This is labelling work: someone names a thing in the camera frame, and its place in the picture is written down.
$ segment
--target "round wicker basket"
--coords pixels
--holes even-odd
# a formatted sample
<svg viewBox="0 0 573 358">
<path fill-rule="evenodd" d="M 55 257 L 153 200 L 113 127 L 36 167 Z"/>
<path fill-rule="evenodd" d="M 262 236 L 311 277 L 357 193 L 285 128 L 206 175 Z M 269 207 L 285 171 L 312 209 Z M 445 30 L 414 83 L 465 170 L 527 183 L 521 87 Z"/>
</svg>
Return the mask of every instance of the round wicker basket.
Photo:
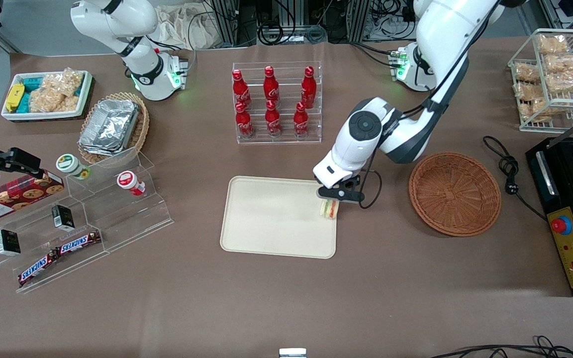
<svg viewBox="0 0 573 358">
<path fill-rule="evenodd" d="M 501 193 L 492 174 L 463 154 L 443 152 L 423 159 L 408 185 L 412 206 L 433 229 L 451 236 L 474 236 L 489 229 L 501 211 Z"/>
<path fill-rule="evenodd" d="M 133 93 L 125 93 L 125 92 L 110 94 L 106 96 L 104 99 L 117 99 L 117 100 L 127 99 L 133 101 L 134 103 L 138 103 L 140 111 L 138 113 L 138 117 L 136 119 L 137 122 L 136 125 L 134 126 L 134 131 L 132 131 L 132 136 L 130 136 L 129 144 L 127 145 L 127 147 L 128 148 L 136 147 L 136 149 L 141 150 L 143 148 L 143 144 L 145 144 L 145 137 L 147 136 L 147 131 L 150 128 L 150 115 L 149 113 L 147 113 L 147 108 L 145 108 L 143 100 L 141 100 L 137 95 L 134 95 Z M 81 128 L 81 133 L 83 133 L 84 130 L 86 129 L 90 117 L 92 116 L 94 109 L 96 109 L 99 103 L 100 101 L 94 104 L 94 107 L 90 109 L 90 111 L 88 112 L 86 120 L 84 121 L 84 124 Z M 86 162 L 90 163 L 91 165 L 93 165 L 94 163 L 98 163 L 108 157 L 108 156 L 102 156 L 101 154 L 88 153 L 84 151 L 81 148 L 81 146 L 79 146 L 79 152 L 83 157 L 83 159 L 85 159 Z"/>
</svg>

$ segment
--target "clear acrylic display stand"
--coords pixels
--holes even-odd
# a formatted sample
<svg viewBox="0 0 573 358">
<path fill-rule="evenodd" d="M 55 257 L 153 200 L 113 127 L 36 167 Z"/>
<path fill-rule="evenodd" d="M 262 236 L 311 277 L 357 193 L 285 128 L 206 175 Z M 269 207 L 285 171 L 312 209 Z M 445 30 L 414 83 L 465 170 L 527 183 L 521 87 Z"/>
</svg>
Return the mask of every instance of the clear acrylic display stand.
<svg viewBox="0 0 573 358">
<path fill-rule="evenodd" d="M 11 287 L 18 285 L 17 277 L 21 272 L 48 254 L 51 249 L 95 230 L 100 231 L 99 242 L 57 259 L 16 292 L 29 292 L 39 288 L 172 224 L 167 204 L 156 193 L 148 171 L 153 166 L 152 162 L 136 149 L 125 150 L 91 165 L 88 179 L 77 180 L 67 176 L 68 192 L 64 195 L 52 195 L 9 215 L 10 218 L 1 218 L 0 229 L 17 233 L 21 246 L 21 254 L 18 256 L 0 256 L 0 267 L 13 272 Z M 144 194 L 134 196 L 116 185 L 116 177 L 125 170 L 132 170 L 145 183 Z M 54 227 L 52 206 L 55 204 L 72 211 L 75 230 L 66 233 Z"/>
<path fill-rule="evenodd" d="M 269 136 L 264 114 L 267 111 L 267 101 L 264 97 L 264 67 L 273 66 L 275 77 L 280 84 L 280 124 L 282 135 L 277 138 Z M 293 128 L 293 115 L 295 105 L 302 99 L 302 80 L 304 68 L 312 66 L 315 69 L 314 79 L 317 83 L 315 103 L 313 108 L 307 109 L 309 115 L 309 135 L 298 140 Z M 287 143 L 320 143 L 322 140 L 322 63 L 320 61 L 295 61 L 288 63 L 234 63 L 233 70 L 240 70 L 243 79 L 249 86 L 252 103 L 247 109 L 251 116 L 255 136 L 246 140 L 240 136 L 236 126 L 238 144 L 287 144 Z M 236 116 L 236 97 L 232 93 L 234 102 L 233 114 Z"/>
</svg>

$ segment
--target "beige tray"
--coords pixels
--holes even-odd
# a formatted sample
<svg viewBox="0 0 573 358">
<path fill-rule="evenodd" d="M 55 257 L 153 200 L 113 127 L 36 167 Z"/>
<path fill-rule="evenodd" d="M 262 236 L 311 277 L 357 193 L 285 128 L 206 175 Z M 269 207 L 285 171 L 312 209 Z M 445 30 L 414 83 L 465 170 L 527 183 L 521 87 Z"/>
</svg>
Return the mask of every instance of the beige tray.
<svg viewBox="0 0 573 358">
<path fill-rule="evenodd" d="M 337 219 L 321 217 L 319 187 L 312 180 L 233 177 L 220 246 L 250 254 L 331 258 Z"/>
</svg>

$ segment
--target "red bottle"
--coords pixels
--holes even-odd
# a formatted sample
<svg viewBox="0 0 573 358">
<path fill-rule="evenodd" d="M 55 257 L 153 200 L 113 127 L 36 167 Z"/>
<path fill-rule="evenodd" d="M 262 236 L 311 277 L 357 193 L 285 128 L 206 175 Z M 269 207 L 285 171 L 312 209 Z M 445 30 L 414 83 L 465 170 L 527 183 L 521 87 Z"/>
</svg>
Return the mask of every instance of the red bottle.
<svg viewBox="0 0 573 358">
<path fill-rule="evenodd" d="M 243 102 L 236 104 L 236 124 L 240 136 L 248 140 L 253 137 L 253 125 L 251 124 L 251 116 L 246 111 L 246 105 Z"/>
<path fill-rule="evenodd" d="M 293 115 L 295 137 L 299 140 L 303 140 L 309 135 L 309 115 L 306 114 L 304 107 L 304 102 L 298 102 L 295 107 L 295 115 Z"/>
<path fill-rule="evenodd" d="M 267 112 L 264 113 L 264 119 L 267 121 L 269 136 L 277 138 L 282 135 L 282 125 L 280 125 L 280 114 L 276 111 L 274 100 L 267 100 Z"/>
<path fill-rule="evenodd" d="M 304 69 L 304 80 L 302 80 L 302 102 L 305 108 L 313 108 L 318 84 L 313 78 L 313 67 L 306 66 Z"/>
<path fill-rule="evenodd" d="M 240 70 L 234 70 L 232 77 L 234 78 L 234 95 L 236 96 L 236 102 L 243 102 L 247 107 L 251 106 L 249 86 L 247 86 L 245 80 L 243 80 L 243 74 Z"/>
<path fill-rule="evenodd" d="M 267 100 L 273 100 L 276 108 L 280 107 L 280 85 L 273 75 L 273 67 L 267 66 L 264 68 L 264 97 Z"/>
</svg>

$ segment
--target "table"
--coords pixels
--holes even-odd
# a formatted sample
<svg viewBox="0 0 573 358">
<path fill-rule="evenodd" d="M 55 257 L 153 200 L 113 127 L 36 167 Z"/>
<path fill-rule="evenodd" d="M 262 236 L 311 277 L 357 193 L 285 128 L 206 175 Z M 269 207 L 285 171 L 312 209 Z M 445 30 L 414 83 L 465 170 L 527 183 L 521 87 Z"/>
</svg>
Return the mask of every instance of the table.
<svg viewBox="0 0 573 358">
<path fill-rule="evenodd" d="M 540 209 L 524 152 L 544 135 L 518 131 L 505 68 L 523 41 L 480 39 L 472 47 L 468 75 L 425 154 L 472 156 L 502 187 L 498 157 L 481 142 L 483 135 L 496 136 L 521 163 L 520 192 Z M 232 62 L 303 57 L 323 61 L 322 143 L 237 145 Z M 66 66 L 93 73 L 93 102 L 134 91 L 116 55 L 11 56 L 13 74 Z M 143 152 L 156 165 L 153 179 L 175 224 L 26 295 L 15 294 L 11 273 L 0 269 L 0 356 L 275 357 L 279 348 L 305 347 L 314 358 L 407 358 L 471 345 L 531 344 L 533 335 L 573 349 L 573 298 L 548 226 L 503 193 L 500 217 L 486 233 L 439 234 L 411 207 L 407 181 L 414 165 L 382 155 L 373 164 L 384 179 L 382 194 L 366 211 L 341 205 L 333 258 L 221 249 L 232 177 L 311 179 L 350 109 L 376 95 L 401 109 L 425 97 L 393 83 L 384 66 L 348 45 L 199 52 L 187 90 L 146 102 L 152 124 Z M 60 154 L 77 152 L 80 125 L 0 118 L 0 149 L 21 147 L 52 170 Z"/>
</svg>

